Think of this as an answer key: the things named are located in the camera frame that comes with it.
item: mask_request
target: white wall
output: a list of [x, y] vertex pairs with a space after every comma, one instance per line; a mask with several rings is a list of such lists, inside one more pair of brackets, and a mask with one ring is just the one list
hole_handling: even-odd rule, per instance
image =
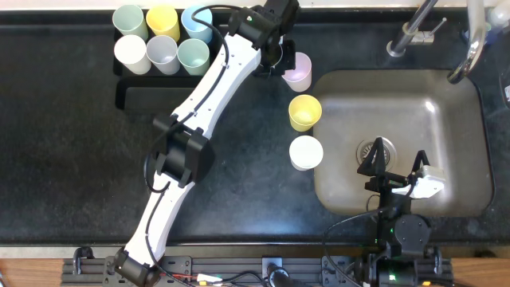
[[[417, 7], [424, 0], [300, 0], [302, 7]], [[480, 0], [494, 6], [501, 0]], [[170, 3], [176, 8], [200, 4], [230, 4], [253, 6], [265, 0], [0, 0], [0, 10], [96, 10], [115, 9], [123, 4], [143, 8], [159, 3]], [[439, 0], [436, 7], [465, 6], [465, 0]]]

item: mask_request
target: yellow cup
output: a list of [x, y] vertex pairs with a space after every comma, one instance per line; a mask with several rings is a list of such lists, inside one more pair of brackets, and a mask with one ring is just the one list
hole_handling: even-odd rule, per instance
[[154, 6], [147, 12], [147, 25], [156, 35], [166, 35], [178, 41], [181, 37], [179, 31], [179, 18], [175, 8], [170, 5]]
[[306, 132], [322, 116], [322, 107], [319, 101], [310, 95], [295, 97], [288, 106], [290, 125], [298, 132]]

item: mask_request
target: pink cup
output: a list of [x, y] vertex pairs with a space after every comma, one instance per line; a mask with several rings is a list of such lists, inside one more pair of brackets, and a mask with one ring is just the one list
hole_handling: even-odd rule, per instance
[[296, 69], [287, 70], [281, 76], [294, 92], [304, 92], [312, 84], [312, 61], [301, 52], [296, 52]]

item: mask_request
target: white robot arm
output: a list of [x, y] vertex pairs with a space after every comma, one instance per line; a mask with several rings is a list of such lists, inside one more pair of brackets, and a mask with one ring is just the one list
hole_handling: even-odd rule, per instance
[[280, 39], [292, 28], [298, 12], [297, 0], [268, 0], [264, 6], [235, 12], [223, 42], [228, 53], [222, 46], [197, 88], [172, 116], [155, 119], [167, 144], [166, 151], [157, 155], [150, 187], [155, 192], [135, 234], [115, 259], [115, 271], [135, 285], [153, 285], [159, 278], [153, 266], [164, 255], [182, 201], [214, 162], [209, 139], [239, 85], [254, 71], [281, 75], [295, 68], [293, 42], [282, 45]]

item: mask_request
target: blue cup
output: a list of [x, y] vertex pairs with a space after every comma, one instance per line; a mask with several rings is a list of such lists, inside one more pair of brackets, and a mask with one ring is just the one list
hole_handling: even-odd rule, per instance
[[[188, 35], [190, 35], [191, 38], [199, 39], [204, 41], [205, 43], [209, 43], [213, 38], [213, 31], [204, 26], [203, 24], [195, 22], [191, 19], [191, 15], [193, 15], [193, 13], [196, 10], [202, 7], [204, 6], [196, 5], [184, 10], [184, 12], [182, 12], [181, 15], [181, 22], [184, 28], [186, 29], [186, 32], [188, 33]], [[200, 11], [200, 13], [198, 13], [195, 17], [209, 24], [213, 23], [213, 14], [210, 12], [209, 9]]]

